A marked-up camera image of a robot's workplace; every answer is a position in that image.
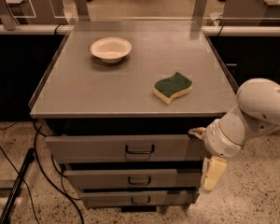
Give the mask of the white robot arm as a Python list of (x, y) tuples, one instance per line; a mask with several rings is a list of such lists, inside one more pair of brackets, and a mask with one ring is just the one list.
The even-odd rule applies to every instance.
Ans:
[(227, 159), (245, 143), (280, 129), (280, 85), (264, 78), (243, 83), (236, 93), (236, 105), (207, 127), (189, 130), (204, 141), (211, 154), (203, 161), (201, 189), (211, 191), (227, 167)]

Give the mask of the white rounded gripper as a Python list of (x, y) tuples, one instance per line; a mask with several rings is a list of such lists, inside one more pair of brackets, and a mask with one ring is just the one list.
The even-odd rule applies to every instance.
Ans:
[(241, 147), (230, 141), (221, 131), (219, 119), (215, 119), (206, 129), (204, 127), (189, 129), (188, 135), (204, 140), (206, 149), (215, 155), (203, 160), (200, 192), (210, 192), (227, 168), (226, 159), (235, 156)]

